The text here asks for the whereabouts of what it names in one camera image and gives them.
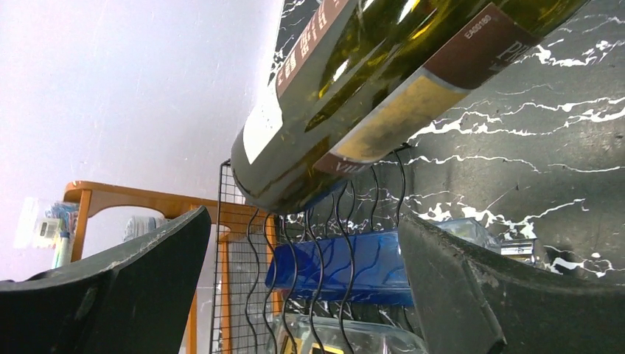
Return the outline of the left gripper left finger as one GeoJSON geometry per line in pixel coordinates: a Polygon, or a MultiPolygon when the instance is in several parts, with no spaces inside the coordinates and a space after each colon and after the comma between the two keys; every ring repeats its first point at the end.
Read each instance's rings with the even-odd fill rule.
{"type": "Polygon", "coordinates": [[[1,283],[3,353],[177,353],[203,267],[204,209],[168,232],[1,283]]]}

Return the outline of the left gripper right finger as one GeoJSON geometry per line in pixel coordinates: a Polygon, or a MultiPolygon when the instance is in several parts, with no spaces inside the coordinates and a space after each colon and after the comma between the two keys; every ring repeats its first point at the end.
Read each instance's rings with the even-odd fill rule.
{"type": "Polygon", "coordinates": [[[429,353],[622,353],[624,287],[544,271],[413,215],[398,240],[429,353]]]}

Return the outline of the blue glass bottle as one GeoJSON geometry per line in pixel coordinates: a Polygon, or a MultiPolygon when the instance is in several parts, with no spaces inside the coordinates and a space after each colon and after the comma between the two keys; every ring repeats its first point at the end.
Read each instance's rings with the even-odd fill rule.
{"type": "Polygon", "coordinates": [[[295,299],[413,305],[395,229],[283,244],[273,255],[265,286],[295,299]]]}

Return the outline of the olive green wine bottle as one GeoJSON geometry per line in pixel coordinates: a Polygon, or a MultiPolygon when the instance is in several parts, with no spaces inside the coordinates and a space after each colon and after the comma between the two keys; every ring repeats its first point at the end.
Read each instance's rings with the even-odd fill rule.
{"type": "Polygon", "coordinates": [[[231,149],[246,200],[302,212],[539,44],[582,1],[323,1],[231,149]]]}

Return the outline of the clear whisky bottle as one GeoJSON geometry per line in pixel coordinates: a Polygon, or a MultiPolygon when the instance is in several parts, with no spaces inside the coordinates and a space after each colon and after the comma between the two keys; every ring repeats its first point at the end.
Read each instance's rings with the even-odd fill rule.
{"type": "Polygon", "coordinates": [[[426,353],[424,341],[412,332],[386,324],[288,313],[271,325],[260,353],[426,353]]]}

